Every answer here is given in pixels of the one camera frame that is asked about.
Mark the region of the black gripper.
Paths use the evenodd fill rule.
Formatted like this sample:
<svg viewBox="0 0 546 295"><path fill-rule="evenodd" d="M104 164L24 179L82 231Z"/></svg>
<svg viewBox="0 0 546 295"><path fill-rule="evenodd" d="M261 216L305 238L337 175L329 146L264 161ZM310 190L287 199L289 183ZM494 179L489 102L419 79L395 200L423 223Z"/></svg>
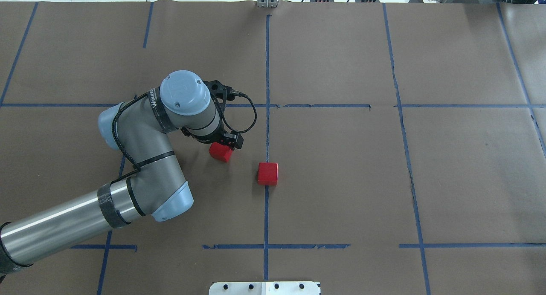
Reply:
<svg viewBox="0 0 546 295"><path fill-rule="evenodd" d="M234 130L228 133L226 130L224 130L223 127L219 127L212 133L205 136L198 136L194 133L191 133L190 130L186 127L182 127L181 132L184 136L190 136L193 139L197 140L199 143L218 143L220 145L229 147L231 150L242 149L244 144L244 138L241 133L237 133Z"/></svg>

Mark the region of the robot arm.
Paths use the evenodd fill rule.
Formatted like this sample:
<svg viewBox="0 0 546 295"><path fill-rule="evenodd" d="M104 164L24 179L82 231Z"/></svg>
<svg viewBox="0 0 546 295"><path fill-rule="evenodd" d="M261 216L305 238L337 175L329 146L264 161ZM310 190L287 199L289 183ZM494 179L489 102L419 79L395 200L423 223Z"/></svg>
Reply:
<svg viewBox="0 0 546 295"><path fill-rule="evenodd" d="M194 199L169 133L240 149L244 130L228 124L226 102L249 95L189 70L168 74L155 88L98 117L105 143L123 157L118 177L98 189L14 223L1 225L1 279L82 242L151 215L164 222Z"/></svg>

